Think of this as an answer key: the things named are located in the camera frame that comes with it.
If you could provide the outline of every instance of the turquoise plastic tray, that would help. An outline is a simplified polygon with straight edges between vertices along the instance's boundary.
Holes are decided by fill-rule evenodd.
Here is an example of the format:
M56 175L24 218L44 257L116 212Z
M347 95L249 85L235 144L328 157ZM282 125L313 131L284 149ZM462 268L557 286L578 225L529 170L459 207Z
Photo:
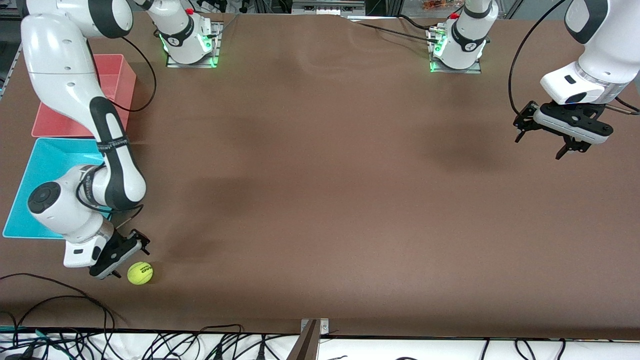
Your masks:
M29 195L38 185L61 177L78 164L101 163L102 155L94 139L37 139L2 235L5 238L62 239L31 216L27 208Z

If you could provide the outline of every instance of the tennis ball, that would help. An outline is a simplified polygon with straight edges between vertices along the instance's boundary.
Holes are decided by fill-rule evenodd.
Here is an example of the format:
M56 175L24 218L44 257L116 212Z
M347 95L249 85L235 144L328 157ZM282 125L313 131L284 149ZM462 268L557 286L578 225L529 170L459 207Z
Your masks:
M133 285L146 284L154 275L154 268L151 264L139 261L129 268L127 271L127 279Z

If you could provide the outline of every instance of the brown tabletop surface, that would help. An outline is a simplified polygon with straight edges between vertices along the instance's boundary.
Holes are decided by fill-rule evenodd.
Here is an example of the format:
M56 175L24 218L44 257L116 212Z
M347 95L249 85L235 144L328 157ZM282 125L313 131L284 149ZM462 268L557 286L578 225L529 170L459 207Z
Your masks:
M126 231L152 243L121 270L150 261L152 282L65 268L49 240L2 239L1 275L77 286L120 327L296 332L322 317L337 334L640 339L640 121L608 111L611 138L561 161L550 133L515 144L507 76L531 22L495 23L481 75L430 73L419 40L302 15L240 15L217 69L167 69L148 15L135 22L158 87L129 120L148 191ZM91 44L125 54L143 104L152 77L135 50ZM581 51L543 23L516 66L516 105L549 101L540 77ZM23 59L0 102L2 219L34 142ZM622 98L640 102L633 85ZM65 293L13 278L0 307ZM56 300L24 325L102 327L102 313Z

